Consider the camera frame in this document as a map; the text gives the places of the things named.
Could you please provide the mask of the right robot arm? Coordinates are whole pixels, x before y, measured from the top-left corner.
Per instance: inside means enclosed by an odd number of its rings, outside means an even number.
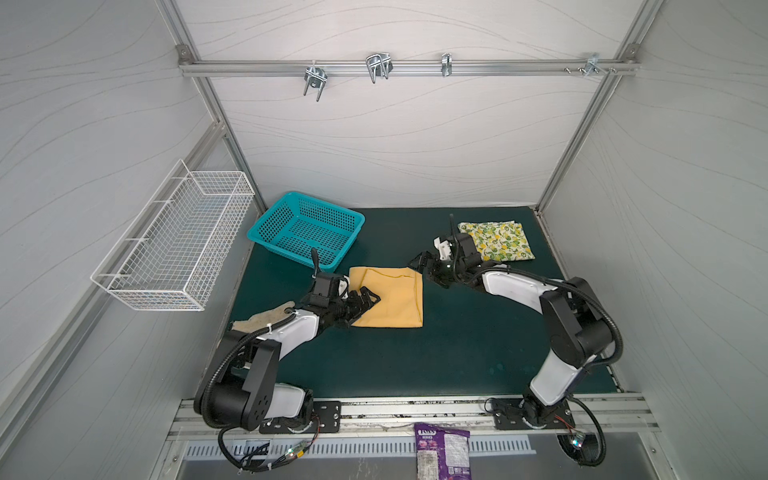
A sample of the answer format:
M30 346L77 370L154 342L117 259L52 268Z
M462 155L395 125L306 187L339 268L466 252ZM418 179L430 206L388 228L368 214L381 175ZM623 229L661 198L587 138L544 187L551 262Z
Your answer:
M528 426L544 428L588 371L623 356L618 325L585 279L557 280L485 260L466 233L438 237L434 248L419 253L408 267L443 288L465 285L542 316L549 353L516 407Z

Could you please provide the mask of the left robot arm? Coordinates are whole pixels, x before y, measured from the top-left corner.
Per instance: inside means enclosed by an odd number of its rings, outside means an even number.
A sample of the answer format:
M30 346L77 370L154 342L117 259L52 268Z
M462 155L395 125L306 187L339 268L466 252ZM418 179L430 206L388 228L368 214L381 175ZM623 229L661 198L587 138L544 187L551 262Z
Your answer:
M330 327L350 327L381 302L347 276L316 272L307 294L234 326L219 341L194 399L214 429L258 429L270 420L302 430L312 422L313 393L277 381L279 364Z

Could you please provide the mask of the tan yellow skirt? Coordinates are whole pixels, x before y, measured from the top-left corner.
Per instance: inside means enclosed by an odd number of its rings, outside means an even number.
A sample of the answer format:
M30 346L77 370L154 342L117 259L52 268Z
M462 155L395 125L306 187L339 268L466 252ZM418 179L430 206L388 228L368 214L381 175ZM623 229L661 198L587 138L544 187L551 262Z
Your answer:
M409 268L352 267L351 288L363 287L380 297L376 305L353 323L357 328L415 329L424 323L421 273Z

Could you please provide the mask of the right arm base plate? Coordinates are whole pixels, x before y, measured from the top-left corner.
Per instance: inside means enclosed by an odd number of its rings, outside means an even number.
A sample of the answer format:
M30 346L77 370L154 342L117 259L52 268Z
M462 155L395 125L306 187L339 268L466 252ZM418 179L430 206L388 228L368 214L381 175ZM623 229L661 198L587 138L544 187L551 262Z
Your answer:
M575 426L566 400L545 406L535 397L491 397L484 408L497 430L567 430Z

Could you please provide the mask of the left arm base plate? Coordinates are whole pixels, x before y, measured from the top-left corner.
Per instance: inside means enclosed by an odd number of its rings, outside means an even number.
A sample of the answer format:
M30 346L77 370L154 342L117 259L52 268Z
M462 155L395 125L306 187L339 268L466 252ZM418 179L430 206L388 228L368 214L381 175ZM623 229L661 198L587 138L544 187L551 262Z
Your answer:
M258 428L260 434L338 433L341 423L340 401L309 401L296 417L276 417L265 420Z

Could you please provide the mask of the lemon print skirt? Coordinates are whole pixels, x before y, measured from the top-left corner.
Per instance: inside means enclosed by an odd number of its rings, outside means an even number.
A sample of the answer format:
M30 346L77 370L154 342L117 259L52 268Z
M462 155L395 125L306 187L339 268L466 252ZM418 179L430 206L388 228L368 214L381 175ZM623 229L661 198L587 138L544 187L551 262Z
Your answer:
M523 226L515 221L462 222L458 229L472 238L484 261L512 262L535 259Z

